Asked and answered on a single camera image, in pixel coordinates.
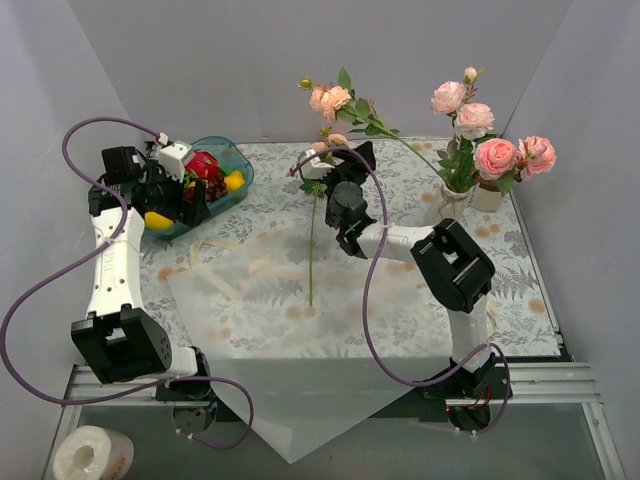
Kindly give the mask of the pink artificial flower bouquet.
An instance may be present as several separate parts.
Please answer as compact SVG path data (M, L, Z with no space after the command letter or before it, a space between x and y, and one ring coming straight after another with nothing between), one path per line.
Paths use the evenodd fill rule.
M321 135L323 137L322 141L315 142L311 146L311 151L315 153L316 151L326 150L329 147L337 146L337 145L346 145L348 140L341 134L332 134L331 127L323 127L321 129ZM311 180L304 177L303 174L300 174L300 178L303 181L301 189L306 193L310 194L313 198L313 206L311 212L311 226L310 226L310 237L309 237L309 266L308 266L308 275L309 275L309 307L313 307L314 300L314 250L315 250L315 233L316 233L316 214L318 209L319 199L324 195L324 187L320 185L317 180Z

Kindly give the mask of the peach rose stem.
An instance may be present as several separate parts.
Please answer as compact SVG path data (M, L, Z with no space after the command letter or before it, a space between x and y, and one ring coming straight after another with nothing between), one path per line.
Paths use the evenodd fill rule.
M432 170L443 183L447 180L443 173L421 152L404 140L398 130L386 126L380 118L372 99L359 96L353 85L349 72L341 67L336 83L322 83L303 77L297 86L310 93L309 105L329 126L342 121L353 127L354 133L362 133L367 137L389 138L400 142Z

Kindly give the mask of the pink rose stem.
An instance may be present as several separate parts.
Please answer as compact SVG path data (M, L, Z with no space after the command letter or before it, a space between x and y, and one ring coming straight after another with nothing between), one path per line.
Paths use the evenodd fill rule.
M473 159L482 182L494 185L505 196L516 183L548 173L557 155L549 139L528 136L518 145L503 138L482 142Z
M431 108L451 120L452 139L444 149L437 151L438 175L446 187L455 193L469 191L476 183L477 168L473 165L475 148L492 134L495 117L491 108L474 102L477 80L484 68L468 66L462 81L447 81L440 85L431 98Z

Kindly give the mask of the white paper bouquet wrap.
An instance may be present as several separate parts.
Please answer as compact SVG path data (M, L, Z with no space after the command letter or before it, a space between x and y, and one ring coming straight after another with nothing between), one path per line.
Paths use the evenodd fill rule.
M346 255L315 233L263 233L168 279L215 388L285 461L296 462L443 370L445 310L418 269Z

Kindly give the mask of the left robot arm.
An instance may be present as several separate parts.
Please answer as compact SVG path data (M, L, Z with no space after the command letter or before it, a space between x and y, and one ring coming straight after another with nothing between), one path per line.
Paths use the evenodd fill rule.
M180 347L145 310L140 287L140 246L148 213L194 227L208 219L203 181L188 185L185 167L196 156L183 142L145 158L134 147L102 152L105 173L88 193L99 254L85 319L71 338L103 384L137 378L178 378L193 400L205 398L213 377L201 351Z

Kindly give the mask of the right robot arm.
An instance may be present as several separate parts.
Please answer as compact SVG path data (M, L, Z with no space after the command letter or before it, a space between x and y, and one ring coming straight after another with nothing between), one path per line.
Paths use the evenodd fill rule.
M337 147L337 165L313 162L310 171L325 188L325 222L349 256L414 266L435 300L445 308L452 340L450 365L421 387L464 397L486 397L496 363L488 344L487 295L495 267L454 219L434 225L403 227L376 221L367 213L362 186L374 176L371 142L356 149Z

